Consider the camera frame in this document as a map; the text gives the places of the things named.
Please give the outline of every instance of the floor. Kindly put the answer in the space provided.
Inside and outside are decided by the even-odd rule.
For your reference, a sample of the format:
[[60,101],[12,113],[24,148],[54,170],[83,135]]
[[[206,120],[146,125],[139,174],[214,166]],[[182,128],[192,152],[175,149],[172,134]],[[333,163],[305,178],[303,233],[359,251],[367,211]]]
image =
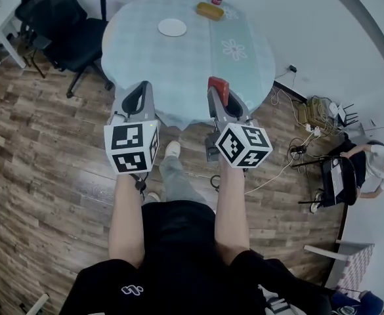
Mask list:
[[[0,50],[0,59],[6,54]],[[93,72],[83,76],[75,97],[66,98],[70,72],[58,72],[38,59],[46,73],[21,70],[11,58],[0,67],[0,305],[2,314],[19,314],[46,292],[44,314],[57,314],[77,273],[107,259],[115,175],[104,152],[103,125],[113,92]],[[295,122],[289,99],[268,95],[254,113],[267,130],[273,153],[246,175],[246,190],[276,176],[286,165],[289,143],[307,138]],[[213,204],[217,193],[209,178],[217,168],[205,160],[203,141],[211,127],[193,125],[180,132],[162,127],[161,146],[148,187],[162,194],[158,171],[165,146],[178,139],[180,159],[190,182]],[[328,139],[309,146],[312,154],[327,152]],[[299,200],[318,187],[314,167],[287,168],[280,178],[246,196],[251,246],[276,257],[298,277],[319,282],[329,260],[303,250],[305,244],[331,248],[343,206],[316,215]]]

